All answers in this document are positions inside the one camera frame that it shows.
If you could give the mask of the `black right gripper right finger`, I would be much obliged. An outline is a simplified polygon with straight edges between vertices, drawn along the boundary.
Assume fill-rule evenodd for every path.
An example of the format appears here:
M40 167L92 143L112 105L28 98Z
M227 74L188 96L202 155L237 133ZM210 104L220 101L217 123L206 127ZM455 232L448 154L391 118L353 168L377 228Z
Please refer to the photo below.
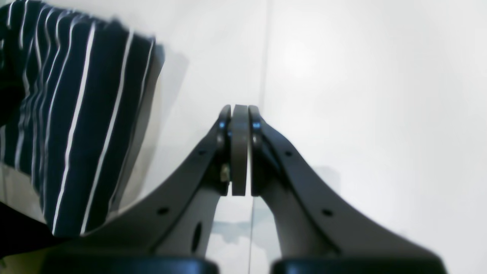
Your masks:
M433 252L370 220L333 191L249 107L251 194L271 210L282 258L272 274L445 274Z

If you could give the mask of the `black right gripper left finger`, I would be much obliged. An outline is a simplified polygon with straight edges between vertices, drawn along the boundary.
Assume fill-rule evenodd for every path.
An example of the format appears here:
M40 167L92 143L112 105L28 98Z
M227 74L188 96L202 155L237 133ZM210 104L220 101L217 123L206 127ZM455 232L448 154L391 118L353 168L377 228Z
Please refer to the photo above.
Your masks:
M246 193L248 107L226 105L151 194L87 236L50 251L42 274L217 274L204 259L221 196Z

